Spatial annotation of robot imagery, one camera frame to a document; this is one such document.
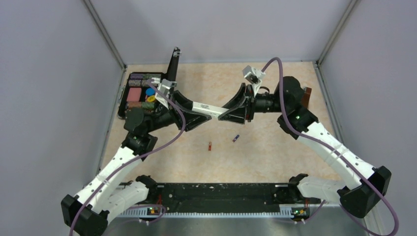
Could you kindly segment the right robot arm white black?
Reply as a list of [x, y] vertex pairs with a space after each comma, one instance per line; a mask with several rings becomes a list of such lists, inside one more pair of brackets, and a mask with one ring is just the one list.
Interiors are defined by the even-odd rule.
[[390, 170], [365, 162], [332, 136], [302, 105], [304, 90], [296, 78], [285, 76], [273, 94], [258, 93], [259, 79], [250, 77], [249, 82], [224, 105], [219, 120], [244, 124], [255, 113], [280, 113], [281, 129], [315, 151], [341, 177], [335, 181], [299, 174], [290, 180], [289, 198], [295, 203], [306, 198], [338, 203], [350, 215], [364, 218], [385, 196]]

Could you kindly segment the white black remote control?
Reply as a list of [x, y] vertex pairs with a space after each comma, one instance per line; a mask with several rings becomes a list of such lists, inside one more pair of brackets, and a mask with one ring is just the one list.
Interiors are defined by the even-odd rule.
[[229, 111], [229, 109], [194, 101], [191, 111], [201, 115], [210, 116], [214, 119], [219, 119], [219, 117], [223, 113]]

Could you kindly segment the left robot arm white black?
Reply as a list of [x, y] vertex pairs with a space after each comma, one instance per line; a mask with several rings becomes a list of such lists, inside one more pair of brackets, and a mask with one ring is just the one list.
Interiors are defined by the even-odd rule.
[[[136, 208], [140, 202], [154, 202], [158, 191], [149, 177], [136, 180], [123, 190], [118, 191], [117, 188], [149, 155], [173, 144], [183, 132], [225, 112], [224, 108], [181, 98], [178, 91], [155, 92], [155, 99], [166, 108], [165, 113], [152, 115], [146, 114], [141, 108], [128, 110], [124, 126], [128, 134], [116, 154], [87, 186], [74, 196], [66, 195], [61, 201], [70, 236], [101, 236], [124, 211]], [[173, 123], [179, 127], [179, 133], [166, 144], [155, 148], [158, 138], [150, 133]]]

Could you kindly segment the blue battery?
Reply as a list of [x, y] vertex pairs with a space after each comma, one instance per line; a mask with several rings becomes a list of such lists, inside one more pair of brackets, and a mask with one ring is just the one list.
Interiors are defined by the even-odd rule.
[[233, 138], [233, 140], [232, 140], [232, 142], [234, 143], [234, 142], [236, 142], [236, 140], [238, 139], [240, 137], [240, 135], [238, 134], [238, 135], [236, 135], [234, 138]]

